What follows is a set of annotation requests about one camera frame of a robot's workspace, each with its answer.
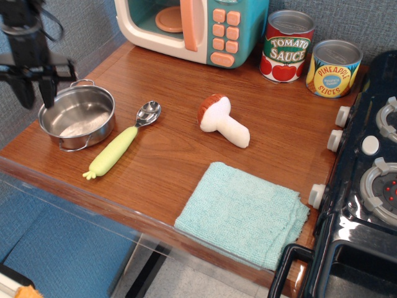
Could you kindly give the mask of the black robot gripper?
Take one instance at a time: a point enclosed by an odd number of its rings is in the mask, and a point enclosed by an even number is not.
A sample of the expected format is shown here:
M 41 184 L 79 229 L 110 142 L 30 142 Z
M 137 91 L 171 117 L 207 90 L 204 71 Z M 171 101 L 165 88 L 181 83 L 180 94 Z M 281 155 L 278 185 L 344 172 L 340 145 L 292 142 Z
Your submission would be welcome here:
M 73 62 L 49 50 L 41 23 L 22 27 L 2 25 L 1 30 L 11 48 L 9 53 L 1 54 L 1 80 L 7 81 L 26 109 L 32 109 L 35 101 L 30 81 L 39 81 L 45 107 L 53 107 L 57 82 L 77 80 Z

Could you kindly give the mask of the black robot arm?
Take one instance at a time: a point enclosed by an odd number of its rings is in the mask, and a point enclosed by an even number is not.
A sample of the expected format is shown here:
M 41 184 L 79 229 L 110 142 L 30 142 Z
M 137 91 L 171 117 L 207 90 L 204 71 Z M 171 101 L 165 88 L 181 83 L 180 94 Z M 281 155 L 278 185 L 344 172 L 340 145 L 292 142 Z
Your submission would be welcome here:
M 58 83 L 74 82 L 73 61 L 52 52 L 48 40 L 63 38 L 61 22 L 42 6 L 44 1 L 1 1 L 1 32 L 11 51 L 1 54 L 1 81 L 13 90 L 20 104 L 33 108 L 37 82 L 44 106 L 54 106 Z

